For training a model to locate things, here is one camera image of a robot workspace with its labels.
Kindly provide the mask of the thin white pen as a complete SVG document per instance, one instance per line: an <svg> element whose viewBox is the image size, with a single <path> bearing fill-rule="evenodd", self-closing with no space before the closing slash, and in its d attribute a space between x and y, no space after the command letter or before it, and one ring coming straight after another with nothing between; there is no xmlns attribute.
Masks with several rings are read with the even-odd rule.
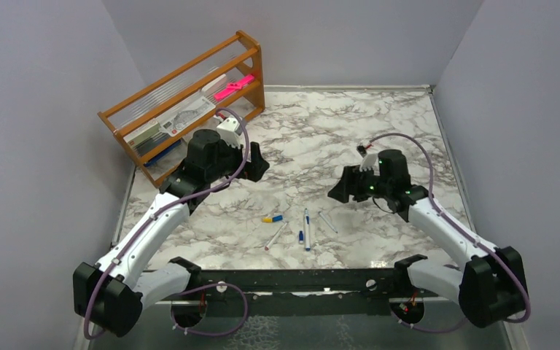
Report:
<svg viewBox="0 0 560 350"><path fill-rule="evenodd" d="M338 233L338 229L334 226L334 224L331 222L331 219L325 213L319 211L318 215L323 220L323 222L331 229L331 231L333 231L334 233Z"/></svg>

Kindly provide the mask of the white blue marker pen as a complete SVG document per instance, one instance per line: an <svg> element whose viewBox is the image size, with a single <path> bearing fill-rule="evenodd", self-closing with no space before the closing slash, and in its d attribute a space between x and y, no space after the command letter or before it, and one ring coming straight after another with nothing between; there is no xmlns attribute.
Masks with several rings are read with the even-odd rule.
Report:
<svg viewBox="0 0 560 350"><path fill-rule="evenodd" d="M311 251L311 226L308 209L304 209L304 244L307 252Z"/></svg>

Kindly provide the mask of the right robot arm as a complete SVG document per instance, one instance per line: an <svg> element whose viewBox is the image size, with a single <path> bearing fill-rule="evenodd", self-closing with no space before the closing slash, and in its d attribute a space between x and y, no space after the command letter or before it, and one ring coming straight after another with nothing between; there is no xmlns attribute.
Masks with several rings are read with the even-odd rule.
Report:
<svg viewBox="0 0 560 350"><path fill-rule="evenodd" d="M416 254L394 264L392 289L408 297L425 289L457 304L465 319L484 328L529 313L521 255L499 248L453 218L425 187L413 184L404 154L386 149L346 166L328 197L341 203L383 199L392 213L426 233L456 263L452 268Z"/></svg>

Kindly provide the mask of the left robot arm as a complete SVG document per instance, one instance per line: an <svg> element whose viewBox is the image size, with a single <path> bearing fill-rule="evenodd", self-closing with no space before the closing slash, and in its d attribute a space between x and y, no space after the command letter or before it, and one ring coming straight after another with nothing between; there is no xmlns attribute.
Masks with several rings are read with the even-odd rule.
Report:
<svg viewBox="0 0 560 350"><path fill-rule="evenodd" d="M84 337L93 340L106 331L122 337L145 308L168 296L188 300L209 289L201 282L200 267L181 257L152 273L144 269L210 194L227 189L234 179L258 182L269 167L255 141L241 144L234 132L196 131L185 159L126 237L96 263L75 269L74 310L84 319Z"/></svg>

